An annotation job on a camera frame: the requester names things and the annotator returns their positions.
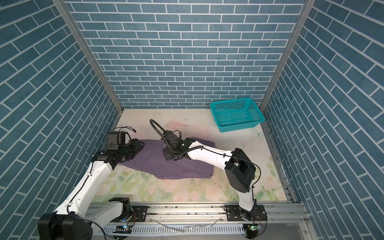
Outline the purple trousers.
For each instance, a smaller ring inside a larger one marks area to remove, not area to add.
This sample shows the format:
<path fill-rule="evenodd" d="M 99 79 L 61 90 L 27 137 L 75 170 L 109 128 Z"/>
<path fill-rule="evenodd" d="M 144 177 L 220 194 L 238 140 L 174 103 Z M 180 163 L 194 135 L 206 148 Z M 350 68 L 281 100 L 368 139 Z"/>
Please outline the purple trousers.
<path fill-rule="evenodd" d="M 144 148 L 132 159 L 119 164 L 133 170 L 154 175 L 161 180 L 209 179 L 213 175 L 214 166 L 202 161 L 181 160 L 167 161 L 160 140 L 142 140 Z"/>

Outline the teal plastic basket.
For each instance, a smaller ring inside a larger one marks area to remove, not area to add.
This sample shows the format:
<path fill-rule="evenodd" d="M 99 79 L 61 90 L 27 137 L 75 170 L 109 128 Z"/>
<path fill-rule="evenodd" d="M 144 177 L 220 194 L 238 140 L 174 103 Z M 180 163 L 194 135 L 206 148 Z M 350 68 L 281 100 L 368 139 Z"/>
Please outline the teal plastic basket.
<path fill-rule="evenodd" d="M 254 128 L 265 117 L 251 98 L 210 103 L 213 119 L 221 133 Z"/>

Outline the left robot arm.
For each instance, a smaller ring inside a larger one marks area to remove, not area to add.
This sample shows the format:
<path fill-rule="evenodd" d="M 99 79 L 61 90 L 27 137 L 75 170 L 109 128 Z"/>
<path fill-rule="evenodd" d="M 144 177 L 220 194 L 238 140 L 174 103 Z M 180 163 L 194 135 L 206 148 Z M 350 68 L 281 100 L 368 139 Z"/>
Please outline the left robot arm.
<path fill-rule="evenodd" d="M 51 213 L 38 221 L 42 240 L 90 240 L 94 232 L 103 230 L 109 222 L 118 219 L 128 223 L 136 214 L 129 198 L 113 198 L 89 217 L 87 210 L 104 180 L 120 162 L 132 160 L 145 146 L 138 139 L 126 140 L 128 132 L 108 133 L 104 150 L 96 152 L 86 173 L 69 196 Z"/>

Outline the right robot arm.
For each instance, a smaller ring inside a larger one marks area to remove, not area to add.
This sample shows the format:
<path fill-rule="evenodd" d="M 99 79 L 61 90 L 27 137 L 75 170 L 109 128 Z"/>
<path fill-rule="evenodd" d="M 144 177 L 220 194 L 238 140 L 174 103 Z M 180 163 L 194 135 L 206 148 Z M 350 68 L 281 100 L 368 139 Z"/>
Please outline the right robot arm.
<path fill-rule="evenodd" d="M 236 148 L 233 151 L 219 150 L 206 146 L 194 139 L 182 139 L 172 131 L 160 132 L 161 140 L 166 144 L 163 149 L 166 160 L 183 158 L 201 161 L 223 170 L 228 182 L 236 190 L 238 205 L 225 205 L 228 221 L 267 221 L 267 213 L 262 205 L 258 205 L 253 194 L 253 184 L 258 180 L 256 170 L 259 168 L 244 153 Z"/>

